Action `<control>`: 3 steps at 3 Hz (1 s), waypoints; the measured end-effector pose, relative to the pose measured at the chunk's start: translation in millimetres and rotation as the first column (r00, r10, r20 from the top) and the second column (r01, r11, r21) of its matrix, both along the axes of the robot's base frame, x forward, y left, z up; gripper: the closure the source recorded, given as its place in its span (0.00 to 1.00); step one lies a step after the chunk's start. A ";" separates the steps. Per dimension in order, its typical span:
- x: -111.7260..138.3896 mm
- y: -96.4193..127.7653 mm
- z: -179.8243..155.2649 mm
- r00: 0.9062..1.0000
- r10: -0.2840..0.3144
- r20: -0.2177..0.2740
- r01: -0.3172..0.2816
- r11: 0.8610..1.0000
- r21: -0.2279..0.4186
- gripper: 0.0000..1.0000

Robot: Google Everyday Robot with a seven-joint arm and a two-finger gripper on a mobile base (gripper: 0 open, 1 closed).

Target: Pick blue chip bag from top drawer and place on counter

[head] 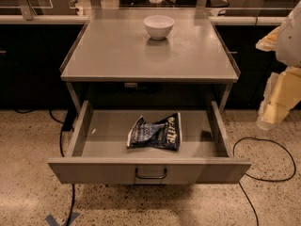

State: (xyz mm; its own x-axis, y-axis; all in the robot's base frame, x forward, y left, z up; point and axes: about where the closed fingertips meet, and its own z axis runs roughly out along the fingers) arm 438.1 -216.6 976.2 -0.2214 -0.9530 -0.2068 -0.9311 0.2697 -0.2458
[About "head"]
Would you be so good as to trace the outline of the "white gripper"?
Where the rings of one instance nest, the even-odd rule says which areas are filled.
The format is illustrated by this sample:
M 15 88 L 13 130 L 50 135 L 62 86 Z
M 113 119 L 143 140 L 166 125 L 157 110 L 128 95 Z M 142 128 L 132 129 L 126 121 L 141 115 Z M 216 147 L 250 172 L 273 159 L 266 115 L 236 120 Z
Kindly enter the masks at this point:
M 271 73 L 267 80 L 256 123 L 262 130 L 271 130 L 301 102 L 301 69 L 295 68 L 301 67 L 301 2 L 255 47 L 264 52 L 276 50 L 277 60 L 292 66 L 282 73 Z

